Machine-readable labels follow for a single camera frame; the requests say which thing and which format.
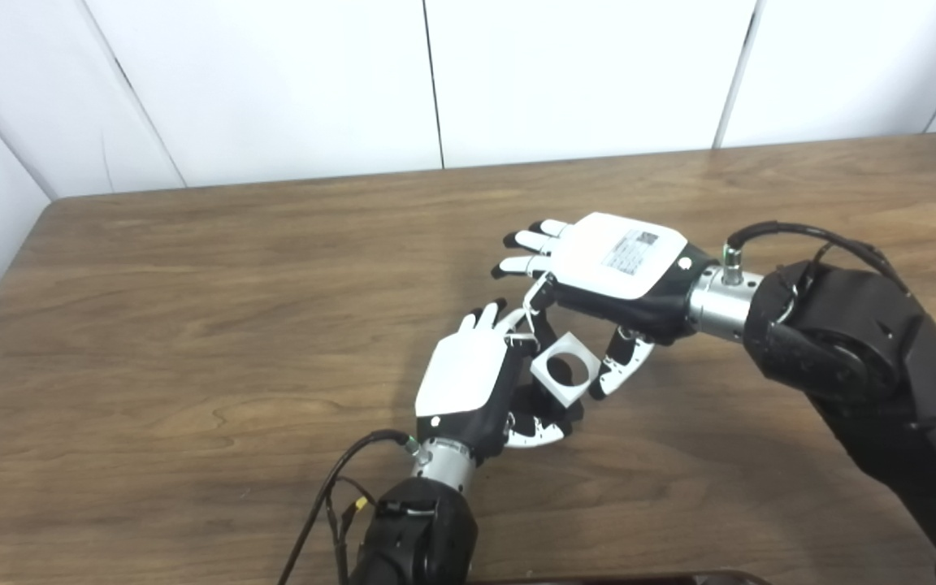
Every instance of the barcode label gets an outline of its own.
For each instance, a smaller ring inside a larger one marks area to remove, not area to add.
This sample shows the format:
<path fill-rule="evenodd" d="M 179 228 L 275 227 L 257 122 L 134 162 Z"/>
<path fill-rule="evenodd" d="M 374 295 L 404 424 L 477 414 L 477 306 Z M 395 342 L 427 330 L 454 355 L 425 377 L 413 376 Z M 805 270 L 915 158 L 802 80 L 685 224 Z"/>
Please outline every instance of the barcode label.
<path fill-rule="evenodd" d="M 605 255 L 602 266 L 635 276 L 635 274 L 638 274 L 638 269 L 642 266 L 642 263 L 645 262 L 645 254 L 657 240 L 660 240 L 657 234 L 642 230 L 630 230 L 626 236 L 620 238 L 620 241 L 613 246 L 609 254 Z"/>

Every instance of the black cable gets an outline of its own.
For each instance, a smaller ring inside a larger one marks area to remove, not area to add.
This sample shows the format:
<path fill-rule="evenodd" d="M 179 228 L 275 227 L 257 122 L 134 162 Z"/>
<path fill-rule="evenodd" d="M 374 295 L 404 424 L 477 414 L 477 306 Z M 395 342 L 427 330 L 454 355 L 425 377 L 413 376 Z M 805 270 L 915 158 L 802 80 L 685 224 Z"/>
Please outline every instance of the black cable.
<path fill-rule="evenodd" d="M 806 223 L 754 223 L 728 236 L 728 240 L 725 240 L 725 245 L 732 249 L 742 249 L 747 241 L 753 240 L 755 237 L 770 236 L 770 234 L 775 233 L 798 233 L 801 234 L 801 236 L 816 237 L 818 240 L 828 241 L 828 243 L 836 245 L 837 248 L 846 249 L 847 252 L 854 254 L 859 260 L 868 264 L 869 267 L 879 271 L 880 274 L 898 285 L 898 288 L 902 289 L 903 293 L 909 292 L 908 286 L 902 281 L 902 277 L 898 275 L 898 271 L 895 271 L 895 267 L 891 266 L 891 263 L 887 261 L 887 258 L 879 249 L 874 248 L 873 245 L 865 244 L 863 241 L 848 240 L 848 238 L 840 236 L 837 233 L 809 226 L 806 225 Z"/>
<path fill-rule="evenodd" d="M 341 537 L 341 543 L 343 547 L 345 546 L 345 537 L 349 536 L 349 528 L 353 526 L 353 520 L 356 518 L 356 513 L 360 511 L 360 502 L 353 502 L 349 504 L 348 508 L 345 508 L 345 511 L 341 514 L 341 524 L 338 528 L 338 534 Z"/>
<path fill-rule="evenodd" d="M 832 248 L 833 248 L 832 241 L 830 241 L 829 244 L 823 245 L 821 248 L 818 248 L 818 251 L 814 253 L 814 257 L 811 258 L 811 263 L 814 264 L 814 266 L 818 266 L 818 263 L 821 262 L 822 257 L 824 257 L 826 253 L 829 252 L 830 249 Z"/>
<path fill-rule="evenodd" d="M 313 507 L 309 510 L 309 517 L 305 520 L 305 525 L 301 527 L 301 533 L 298 533 L 297 540 L 294 541 L 291 552 L 287 557 L 287 562 L 284 563 L 284 570 L 279 574 L 279 580 L 276 580 L 276 585 L 286 585 L 288 578 L 291 577 L 291 570 L 294 569 L 294 562 L 298 560 L 298 555 L 301 555 L 301 549 L 306 545 L 309 532 L 313 529 L 313 522 L 316 522 L 316 516 L 319 516 L 320 508 L 323 507 L 324 501 L 327 499 L 327 496 L 330 495 L 331 489 L 334 488 L 338 474 L 341 473 L 345 464 L 349 463 L 349 459 L 352 459 L 353 455 L 356 455 L 360 449 L 367 447 L 367 445 L 372 444 L 372 442 L 380 442 L 383 440 L 393 440 L 397 444 L 403 445 L 406 444 L 406 441 L 410 440 L 410 436 L 404 432 L 391 429 L 375 431 L 353 442 L 352 447 L 346 449 L 345 453 L 338 458 L 338 462 L 335 463 L 330 473 L 328 473 L 327 477 L 323 480 L 323 485 L 320 486 L 320 492 L 317 493 L 316 500 L 313 500 Z"/>
<path fill-rule="evenodd" d="M 335 569 L 338 569 L 338 585 L 349 585 L 349 560 L 345 558 L 345 536 L 338 528 L 338 516 L 335 515 L 331 492 L 324 497 L 324 509 L 327 511 L 327 523 L 331 526 L 331 547 L 335 551 Z"/>
<path fill-rule="evenodd" d="M 378 501 L 375 500 L 375 497 L 372 496 L 371 493 L 367 491 L 367 488 L 363 487 L 360 482 L 354 480 L 353 478 L 346 478 L 345 475 L 338 475 L 338 477 L 335 478 L 335 482 L 340 481 L 346 482 L 349 485 L 352 485 L 353 488 L 356 488 L 357 492 L 360 492 L 360 496 L 366 497 L 367 503 L 371 504 L 371 506 L 376 506 L 378 504 Z"/>

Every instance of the wooden table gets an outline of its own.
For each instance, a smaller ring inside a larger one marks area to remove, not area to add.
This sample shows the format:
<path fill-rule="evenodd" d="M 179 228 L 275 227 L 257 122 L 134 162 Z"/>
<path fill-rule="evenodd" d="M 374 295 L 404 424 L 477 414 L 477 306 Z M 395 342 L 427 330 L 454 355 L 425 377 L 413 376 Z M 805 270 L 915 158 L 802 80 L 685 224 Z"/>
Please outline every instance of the wooden table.
<path fill-rule="evenodd" d="M 710 251 L 817 223 L 880 245 L 936 318 L 936 134 L 58 201 L 0 285 L 0 583 L 271 583 L 346 445 L 413 428 L 432 345 L 524 292 L 489 277 L 501 237 L 592 210 Z M 749 269 L 816 247 L 761 241 Z M 554 322 L 599 353 L 612 330 Z M 349 473 L 381 492 L 409 467 L 378 447 Z M 475 580 L 925 584 L 936 558 L 799 393 L 713 338 L 484 464 L 470 502 Z M 293 582 L 333 582 L 323 526 Z"/>

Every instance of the cable connector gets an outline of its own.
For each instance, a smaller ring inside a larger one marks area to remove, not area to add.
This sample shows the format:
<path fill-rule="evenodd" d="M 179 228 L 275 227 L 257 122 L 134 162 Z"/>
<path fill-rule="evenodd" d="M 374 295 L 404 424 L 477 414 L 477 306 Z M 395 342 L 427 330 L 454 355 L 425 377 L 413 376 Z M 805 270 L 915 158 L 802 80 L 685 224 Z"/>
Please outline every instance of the cable connector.
<path fill-rule="evenodd" d="M 724 252 L 721 253 L 721 262 L 725 266 L 724 273 L 721 274 L 721 282 L 728 286 L 743 284 L 743 250 L 725 244 Z"/>
<path fill-rule="evenodd" d="M 431 453 L 421 448 L 420 442 L 414 437 L 410 437 L 406 441 L 406 444 L 404 444 L 404 451 L 413 457 L 416 466 L 424 467 L 427 466 L 428 462 L 431 462 Z"/>

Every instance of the robotic arm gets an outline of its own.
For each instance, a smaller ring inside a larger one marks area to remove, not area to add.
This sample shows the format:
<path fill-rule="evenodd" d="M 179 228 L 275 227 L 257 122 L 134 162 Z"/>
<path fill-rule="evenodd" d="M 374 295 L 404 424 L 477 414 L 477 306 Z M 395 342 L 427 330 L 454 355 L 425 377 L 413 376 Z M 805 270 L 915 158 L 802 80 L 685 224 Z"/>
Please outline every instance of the robotic arm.
<path fill-rule="evenodd" d="M 827 244 L 766 276 L 743 271 L 743 245 L 778 232 Z M 506 258 L 493 276 L 534 285 L 504 318 L 498 300 L 435 347 L 415 405 L 419 438 L 406 444 L 411 477 L 378 499 L 350 582 L 464 583 L 478 535 L 464 496 L 475 467 L 504 447 L 568 436 L 584 392 L 607 397 L 654 345 L 700 332 L 742 344 L 766 378 L 805 393 L 936 547 L 936 323 L 872 245 L 757 223 L 728 238 L 719 262 L 673 229 L 608 214 L 538 222 L 505 245 L 534 255 Z M 822 263 L 834 246 L 874 271 Z M 602 360 L 570 333 L 556 340 L 546 319 L 556 304 L 617 326 Z M 570 385 L 561 353 L 583 359 L 586 382 Z M 531 382 L 519 385 L 530 358 Z"/>
<path fill-rule="evenodd" d="M 765 278 L 743 271 L 743 245 L 779 232 L 827 245 Z M 619 326 L 593 396 L 639 366 L 645 349 L 631 340 L 669 345 L 703 332 L 740 342 L 766 378 L 805 393 L 859 469 L 900 498 L 936 547 L 936 323 L 872 245 L 757 223 L 728 238 L 718 263 L 673 230 L 606 214 L 537 223 L 505 244 L 538 255 L 505 259 L 494 276 L 539 277 L 554 302 Z M 831 245 L 875 271 L 821 263 Z"/>

